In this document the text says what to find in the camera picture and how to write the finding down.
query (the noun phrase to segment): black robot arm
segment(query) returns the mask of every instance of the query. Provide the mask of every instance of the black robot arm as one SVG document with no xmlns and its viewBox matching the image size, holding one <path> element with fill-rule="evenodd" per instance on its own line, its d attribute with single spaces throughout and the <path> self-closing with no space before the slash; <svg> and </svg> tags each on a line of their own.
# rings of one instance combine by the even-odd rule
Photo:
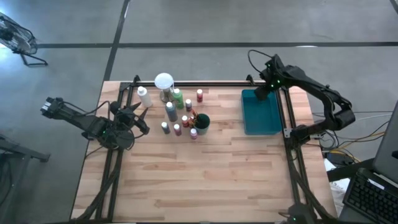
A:
<svg viewBox="0 0 398 224">
<path fill-rule="evenodd" d="M 45 117 L 62 119 L 82 129 L 83 137 L 89 140 L 97 139 L 102 146 L 108 149 L 130 149 L 135 140 L 131 131 L 133 126 L 137 126 L 142 134 L 149 133 L 149 127 L 144 121 L 147 110 L 139 116 L 134 113 L 139 105 L 140 103 L 121 109 L 117 102 L 111 103 L 110 110 L 114 114 L 113 121 L 87 113 L 82 114 L 68 107 L 62 98 L 48 97 L 40 110 Z"/>
<path fill-rule="evenodd" d="M 323 132 L 341 130 L 355 121 L 351 110 L 351 102 L 343 98 L 337 91 L 330 89 L 329 85 L 322 85 L 306 76 L 305 72 L 297 66 L 285 66 L 278 55 L 274 55 L 266 63 L 266 69 L 260 73 L 260 77 L 266 81 L 264 86 L 255 90 L 259 100 L 265 100 L 267 95 L 280 87 L 290 88 L 298 86 L 307 93 L 318 98 L 323 103 L 325 119 L 310 126 L 300 125 L 292 129 L 290 138 L 292 146 L 297 147 L 310 140 L 310 135 Z M 336 113 L 335 105 L 340 107 Z"/>
</svg>

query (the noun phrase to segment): bottle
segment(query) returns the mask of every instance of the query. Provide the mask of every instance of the bottle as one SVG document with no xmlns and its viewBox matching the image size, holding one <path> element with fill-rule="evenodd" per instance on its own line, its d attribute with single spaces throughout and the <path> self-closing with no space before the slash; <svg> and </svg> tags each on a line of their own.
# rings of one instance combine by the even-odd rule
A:
<svg viewBox="0 0 398 224">
<path fill-rule="evenodd" d="M 167 112 L 167 116 L 169 116 L 169 120 L 171 122 L 174 122 L 178 119 L 177 110 L 175 109 L 175 106 L 172 102 L 166 103 L 166 112 Z"/>
<path fill-rule="evenodd" d="M 180 128 L 180 125 L 179 125 L 179 124 L 175 124 L 175 125 L 174 125 L 174 132 L 175 132 L 175 135 L 176 135 L 176 136 L 180 136 L 180 135 L 182 134 L 181 128 Z"/>
<path fill-rule="evenodd" d="M 192 110 L 192 102 L 190 99 L 185 100 L 185 109 L 187 109 L 187 112 L 191 112 Z"/>
<path fill-rule="evenodd" d="M 187 117 L 187 116 L 185 116 L 185 115 L 182 116 L 181 122 L 182 122 L 182 126 L 183 126 L 184 128 L 189 127 L 189 124 L 188 124 L 188 117 Z"/>
<path fill-rule="evenodd" d="M 150 100 L 150 95 L 146 88 L 142 86 L 138 87 L 137 94 L 142 102 L 142 105 L 147 108 L 152 106 L 152 101 Z"/>
<path fill-rule="evenodd" d="M 170 133 L 170 128 L 169 128 L 169 126 L 168 126 L 168 124 L 166 122 L 162 122 L 162 129 L 163 129 L 165 134 Z"/>
<path fill-rule="evenodd" d="M 182 98 L 182 92 L 179 88 L 174 89 L 173 97 L 177 101 L 175 105 L 177 109 L 184 108 L 184 99 Z"/>
<path fill-rule="evenodd" d="M 203 91 L 201 89 L 199 89 L 197 91 L 197 102 L 200 103 L 203 101 Z"/>
<path fill-rule="evenodd" d="M 192 139 L 198 138 L 198 131 L 195 128 L 191 129 L 191 138 Z"/>
</svg>

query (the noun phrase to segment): gray floor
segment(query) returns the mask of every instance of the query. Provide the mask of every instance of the gray floor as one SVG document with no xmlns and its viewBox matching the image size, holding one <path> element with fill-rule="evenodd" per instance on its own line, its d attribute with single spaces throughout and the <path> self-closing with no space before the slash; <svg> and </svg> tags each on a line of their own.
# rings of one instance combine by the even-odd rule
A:
<svg viewBox="0 0 398 224">
<path fill-rule="evenodd" d="M 32 29 L 44 44 L 111 43 L 123 0 L 1 1 L 0 11 Z M 121 42 L 371 42 L 398 39 L 398 14 L 388 0 L 137 0 L 126 14 Z M 265 48 L 286 64 L 328 83 L 356 111 L 392 110 L 398 99 L 398 47 Z M 247 49 L 119 49 L 111 80 L 160 72 L 176 80 L 242 80 L 255 74 Z M 87 141 L 80 130 L 40 115 L 48 96 L 94 108 L 110 49 L 39 49 L 48 67 L 27 68 L 0 48 L 0 133 L 23 146 L 52 154 L 32 161 L 11 223 L 68 220 Z M 253 55 L 260 67 L 265 58 Z M 322 105 L 313 97 L 314 112 Z M 358 118 L 377 114 L 359 114 Z M 388 117 L 358 121 L 339 132 L 360 137 Z M 353 144 L 360 159 L 379 141 Z"/>
</svg>

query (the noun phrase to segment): bottle cap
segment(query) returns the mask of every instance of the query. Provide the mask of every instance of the bottle cap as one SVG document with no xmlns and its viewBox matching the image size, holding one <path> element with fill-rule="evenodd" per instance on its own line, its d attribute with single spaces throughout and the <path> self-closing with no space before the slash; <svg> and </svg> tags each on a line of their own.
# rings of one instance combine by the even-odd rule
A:
<svg viewBox="0 0 398 224">
<path fill-rule="evenodd" d="M 138 87 L 138 93 L 143 94 L 144 92 L 145 92 L 145 88 L 142 87 L 142 86 L 139 86 L 139 87 Z"/>
</svg>

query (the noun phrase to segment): blue plastic bin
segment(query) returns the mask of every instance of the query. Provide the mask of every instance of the blue plastic bin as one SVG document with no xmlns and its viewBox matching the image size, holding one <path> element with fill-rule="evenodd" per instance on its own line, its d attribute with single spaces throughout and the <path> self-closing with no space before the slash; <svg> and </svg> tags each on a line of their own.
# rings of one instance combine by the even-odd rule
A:
<svg viewBox="0 0 398 224">
<path fill-rule="evenodd" d="M 272 135 L 282 130 L 274 92 L 264 101 L 257 100 L 254 90 L 242 91 L 244 132 L 248 135 Z"/>
</svg>

